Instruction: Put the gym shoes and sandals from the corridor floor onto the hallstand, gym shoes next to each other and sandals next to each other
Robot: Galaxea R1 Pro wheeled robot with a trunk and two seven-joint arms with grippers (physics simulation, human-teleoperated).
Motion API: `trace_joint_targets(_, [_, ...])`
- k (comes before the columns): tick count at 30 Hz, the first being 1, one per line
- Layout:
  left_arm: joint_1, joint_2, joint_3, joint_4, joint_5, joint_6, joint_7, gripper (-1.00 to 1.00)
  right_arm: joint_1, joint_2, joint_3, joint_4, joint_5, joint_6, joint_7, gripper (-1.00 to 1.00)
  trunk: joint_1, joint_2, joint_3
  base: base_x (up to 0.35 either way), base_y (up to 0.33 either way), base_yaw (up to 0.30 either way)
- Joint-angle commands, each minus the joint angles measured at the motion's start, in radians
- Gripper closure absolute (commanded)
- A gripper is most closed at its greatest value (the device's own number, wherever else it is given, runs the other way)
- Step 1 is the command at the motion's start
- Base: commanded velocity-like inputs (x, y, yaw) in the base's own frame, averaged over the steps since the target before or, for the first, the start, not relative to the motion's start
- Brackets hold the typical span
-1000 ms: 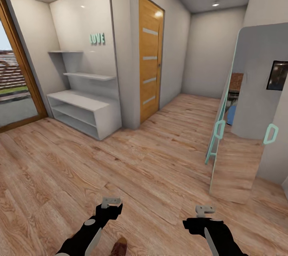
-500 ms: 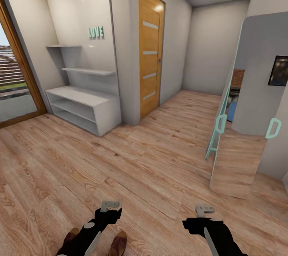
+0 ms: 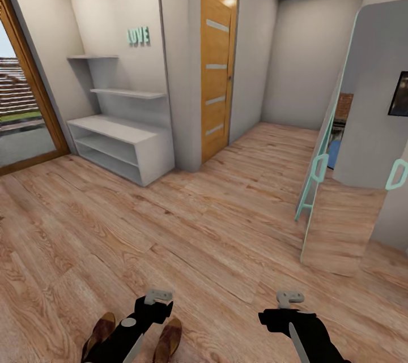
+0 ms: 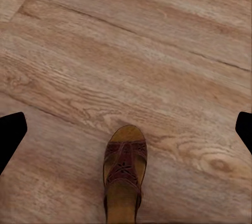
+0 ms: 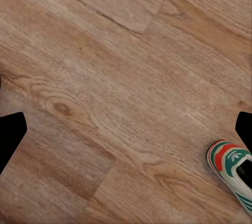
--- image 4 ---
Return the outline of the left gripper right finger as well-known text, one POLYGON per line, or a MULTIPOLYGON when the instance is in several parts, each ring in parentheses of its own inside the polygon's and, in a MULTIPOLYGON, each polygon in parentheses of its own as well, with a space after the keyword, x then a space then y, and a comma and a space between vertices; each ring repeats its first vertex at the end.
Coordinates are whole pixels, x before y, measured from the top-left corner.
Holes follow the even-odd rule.
POLYGON ((235 130, 252 154, 252 114, 243 111, 240 112, 235 130))

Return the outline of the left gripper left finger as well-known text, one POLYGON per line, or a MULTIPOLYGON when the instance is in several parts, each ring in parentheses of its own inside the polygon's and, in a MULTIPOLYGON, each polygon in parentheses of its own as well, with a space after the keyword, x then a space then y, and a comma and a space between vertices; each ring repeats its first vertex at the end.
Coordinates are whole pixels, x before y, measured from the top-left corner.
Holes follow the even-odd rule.
POLYGON ((0 175, 27 133, 23 112, 0 118, 0 175))

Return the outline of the sandal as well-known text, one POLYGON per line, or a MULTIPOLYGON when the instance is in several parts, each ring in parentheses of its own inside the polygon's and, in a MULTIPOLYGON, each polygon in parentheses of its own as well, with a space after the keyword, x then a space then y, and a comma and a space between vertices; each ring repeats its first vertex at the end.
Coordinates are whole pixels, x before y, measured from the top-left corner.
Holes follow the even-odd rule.
POLYGON ((125 125, 112 135, 103 160, 106 224, 135 224, 143 204, 147 156, 146 140, 138 127, 125 125))

